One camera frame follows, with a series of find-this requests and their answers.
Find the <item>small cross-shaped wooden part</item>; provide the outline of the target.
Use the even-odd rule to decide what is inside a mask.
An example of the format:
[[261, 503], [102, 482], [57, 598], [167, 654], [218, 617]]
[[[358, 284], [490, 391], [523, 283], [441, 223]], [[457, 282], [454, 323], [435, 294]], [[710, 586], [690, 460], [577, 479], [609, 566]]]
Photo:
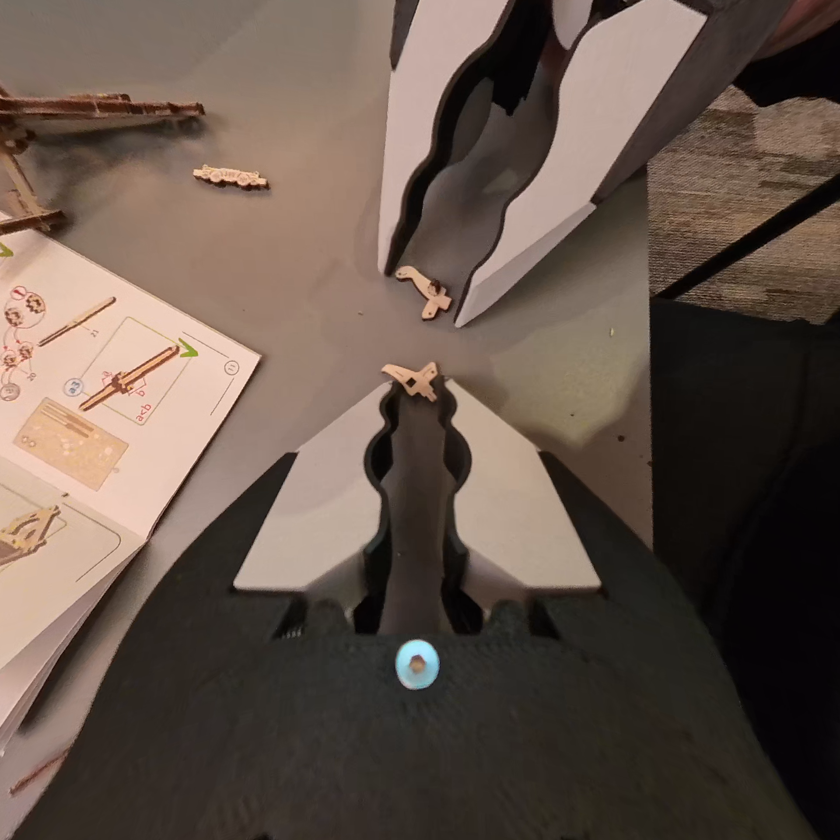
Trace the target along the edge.
[[385, 364], [381, 372], [400, 384], [409, 396], [422, 396], [431, 403], [435, 403], [438, 399], [434, 381], [439, 376], [439, 369], [434, 361], [427, 363], [418, 371], [398, 364]]

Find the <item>white instruction booklet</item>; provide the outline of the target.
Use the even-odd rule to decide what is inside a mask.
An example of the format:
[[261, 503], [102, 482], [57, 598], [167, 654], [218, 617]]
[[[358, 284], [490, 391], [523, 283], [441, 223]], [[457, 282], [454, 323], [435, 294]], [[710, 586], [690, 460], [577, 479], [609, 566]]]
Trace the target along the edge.
[[5, 752], [260, 355], [33, 229], [1, 263]]

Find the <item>small wooden gear strip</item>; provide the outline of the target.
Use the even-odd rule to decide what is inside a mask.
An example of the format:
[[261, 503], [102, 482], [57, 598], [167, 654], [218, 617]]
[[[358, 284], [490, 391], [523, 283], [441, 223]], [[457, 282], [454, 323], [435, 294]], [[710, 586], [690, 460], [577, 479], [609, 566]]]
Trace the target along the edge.
[[204, 164], [192, 170], [192, 176], [199, 182], [216, 187], [235, 186], [240, 190], [265, 191], [270, 189], [268, 180], [257, 171], [245, 171], [231, 167]]

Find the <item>small curved wooden part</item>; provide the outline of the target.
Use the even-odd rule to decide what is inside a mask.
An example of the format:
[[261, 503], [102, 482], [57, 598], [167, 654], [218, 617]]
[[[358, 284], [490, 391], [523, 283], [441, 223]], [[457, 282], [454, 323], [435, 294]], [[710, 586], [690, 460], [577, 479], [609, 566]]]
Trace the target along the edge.
[[413, 266], [396, 268], [394, 277], [400, 282], [411, 281], [416, 290], [425, 299], [422, 320], [425, 322], [436, 319], [440, 312], [446, 312], [452, 303], [447, 290], [436, 279], [425, 276]]

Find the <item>thin wooden stick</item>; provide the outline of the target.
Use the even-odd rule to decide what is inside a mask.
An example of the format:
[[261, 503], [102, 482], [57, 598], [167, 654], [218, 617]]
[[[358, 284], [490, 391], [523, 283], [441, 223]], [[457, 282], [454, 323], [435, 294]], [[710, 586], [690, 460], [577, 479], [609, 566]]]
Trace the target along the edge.
[[71, 747], [72, 742], [63, 747], [63, 749], [58, 751], [55, 755], [52, 755], [49, 759], [42, 761], [31, 771], [27, 772], [24, 776], [22, 776], [9, 787], [8, 795], [10, 797], [20, 795], [22, 791], [25, 791], [34, 782], [43, 778], [45, 775], [54, 773], [56, 770], [58, 770], [60, 765], [66, 759]]

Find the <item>dark cloth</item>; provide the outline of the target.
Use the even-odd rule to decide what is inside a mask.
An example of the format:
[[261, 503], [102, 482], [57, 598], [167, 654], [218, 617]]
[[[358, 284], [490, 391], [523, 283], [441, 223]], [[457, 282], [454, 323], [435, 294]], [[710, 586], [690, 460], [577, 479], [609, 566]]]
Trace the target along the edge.
[[654, 299], [654, 549], [763, 750], [838, 838], [839, 332]]

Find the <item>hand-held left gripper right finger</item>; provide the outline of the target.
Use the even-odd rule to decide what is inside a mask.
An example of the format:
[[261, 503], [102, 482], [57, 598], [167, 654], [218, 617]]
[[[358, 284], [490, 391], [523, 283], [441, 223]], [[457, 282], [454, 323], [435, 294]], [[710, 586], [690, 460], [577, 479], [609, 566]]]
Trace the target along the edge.
[[602, 588], [540, 450], [457, 381], [439, 390], [445, 503], [441, 596], [457, 634], [494, 608]]

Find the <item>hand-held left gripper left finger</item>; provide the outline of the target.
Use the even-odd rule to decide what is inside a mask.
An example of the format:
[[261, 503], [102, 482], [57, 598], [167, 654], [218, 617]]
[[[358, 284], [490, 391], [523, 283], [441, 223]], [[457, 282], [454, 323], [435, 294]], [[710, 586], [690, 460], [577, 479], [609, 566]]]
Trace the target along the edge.
[[380, 630], [392, 568], [390, 503], [398, 394], [380, 385], [301, 446], [236, 577], [240, 592], [339, 603]]

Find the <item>wooden model assembly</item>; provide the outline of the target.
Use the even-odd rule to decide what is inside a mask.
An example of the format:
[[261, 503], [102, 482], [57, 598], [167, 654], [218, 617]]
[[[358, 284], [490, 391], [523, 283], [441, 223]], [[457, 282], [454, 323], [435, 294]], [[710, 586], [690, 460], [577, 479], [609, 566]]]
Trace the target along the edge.
[[1, 160], [13, 185], [19, 213], [4, 219], [1, 235], [25, 230], [48, 233], [63, 225], [66, 216], [40, 202], [18, 157], [38, 138], [34, 126], [79, 123], [92, 130], [110, 130], [144, 121], [185, 121], [206, 115], [199, 101], [134, 101], [126, 93], [80, 93], [63, 98], [16, 97], [1, 88]]

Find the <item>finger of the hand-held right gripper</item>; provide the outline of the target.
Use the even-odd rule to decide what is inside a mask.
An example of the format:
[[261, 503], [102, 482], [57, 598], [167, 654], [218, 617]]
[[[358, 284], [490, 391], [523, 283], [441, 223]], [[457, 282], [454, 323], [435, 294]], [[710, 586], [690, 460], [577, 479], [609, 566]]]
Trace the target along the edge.
[[452, 161], [468, 101], [512, 115], [526, 97], [525, 2], [395, 2], [378, 266], [391, 275]]
[[746, 67], [781, 2], [553, 2], [566, 50], [556, 125], [538, 170], [507, 201], [471, 273], [455, 326], [493, 306], [597, 204]]

